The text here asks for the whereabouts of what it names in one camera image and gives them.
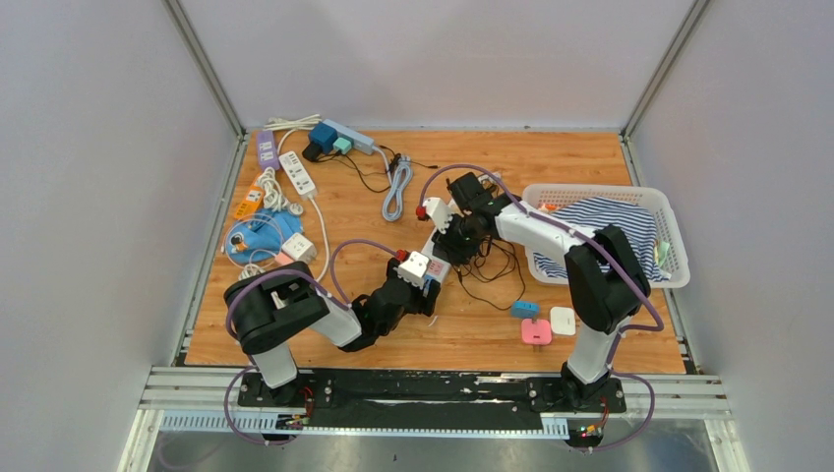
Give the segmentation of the white power strip blue USB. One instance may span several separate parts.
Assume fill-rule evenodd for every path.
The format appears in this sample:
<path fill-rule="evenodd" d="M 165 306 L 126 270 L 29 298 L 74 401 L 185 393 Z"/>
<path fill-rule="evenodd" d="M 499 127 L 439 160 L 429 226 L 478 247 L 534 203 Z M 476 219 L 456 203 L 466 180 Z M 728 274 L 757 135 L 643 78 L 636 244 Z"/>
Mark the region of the white power strip blue USB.
<path fill-rule="evenodd" d="M 434 254 L 434 236 L 438 233 L 437 230 L 433 230 L 430 236 L 425 241 L 420 253 L 426 256 L 430 263 L 428 264 L 428 268 L 424 274 L 424 280 L 428 282 L 429 280 L 435 280 L 440 285 L 443 285 L 447 279 L 447 276 L 451 272 L 451 265 L 448 261 L 443 259 L 440 256 L 436 256 Z"/>

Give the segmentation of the black charger with cable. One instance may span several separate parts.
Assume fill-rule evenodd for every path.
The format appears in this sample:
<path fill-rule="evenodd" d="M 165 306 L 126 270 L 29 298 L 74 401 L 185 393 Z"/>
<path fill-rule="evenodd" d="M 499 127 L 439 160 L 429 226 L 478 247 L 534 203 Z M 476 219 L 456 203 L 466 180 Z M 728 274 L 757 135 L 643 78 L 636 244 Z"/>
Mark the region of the black charger with cable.
<path fill-rule="evenodd" d="M 520 257 L 511 243 L 489 239 L 472 259 L 452 271 L 468 298 L 500 312 L 509 313 L 527 291 Z"/>

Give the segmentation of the white cube adapter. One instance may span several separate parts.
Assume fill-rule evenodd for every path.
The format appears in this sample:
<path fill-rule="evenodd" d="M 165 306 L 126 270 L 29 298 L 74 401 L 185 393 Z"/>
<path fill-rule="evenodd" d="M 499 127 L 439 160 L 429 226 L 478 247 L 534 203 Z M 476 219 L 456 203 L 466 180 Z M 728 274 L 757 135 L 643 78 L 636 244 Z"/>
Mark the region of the white cube adapter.
<path fill-rule="evenodd" d="M 314 243 L 298 232 L 287 238 L 282 243 L 280 250 L 293 261 L 306 264 L 312 262 L 318 255 Z"/>

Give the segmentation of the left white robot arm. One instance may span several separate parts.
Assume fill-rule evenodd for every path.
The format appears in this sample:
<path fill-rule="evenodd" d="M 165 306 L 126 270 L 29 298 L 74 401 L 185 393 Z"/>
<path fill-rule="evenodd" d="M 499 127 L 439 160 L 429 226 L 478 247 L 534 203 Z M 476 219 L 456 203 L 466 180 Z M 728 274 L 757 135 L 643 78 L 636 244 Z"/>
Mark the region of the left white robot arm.
<path fill-rule="evenodd" d="M 391 259 L 384 284 L 349 303 L 324 290 L 301 262 L 239 280 L 223 300 L 226 328 L 264 382 L 264 394 L 278 406 L 301 393 L 298 368 L 288 342 L 311 329 L 344 352 L 356 352 L 389 335 L 406 315 L 431 316 L 441 292 L 432 277 L 414 284 Z"/>

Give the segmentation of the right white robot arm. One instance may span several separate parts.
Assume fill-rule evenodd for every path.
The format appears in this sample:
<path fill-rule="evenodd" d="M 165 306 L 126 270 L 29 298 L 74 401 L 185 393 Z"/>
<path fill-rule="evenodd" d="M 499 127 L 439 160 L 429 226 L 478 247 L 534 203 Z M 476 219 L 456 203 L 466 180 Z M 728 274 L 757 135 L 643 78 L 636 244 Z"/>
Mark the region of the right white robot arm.
<path fill-rule="evenodd" d="M 601 396 L 601 384 L 632 317 L 654 310 L 650 283 L 625 233 L 616 225 L 585 229 L 523 202 L 489 171 L 466 165 L 447 182 L 453 203 L 420 194 L 416 215 L 436 228 L 435 247 L 462 265 L 486 240 L 500 240 L 560 261 L 566 270 L 571 304 L 580 319 L 574 348 L 562 366 L 562 397 L 586 410 Z"/>

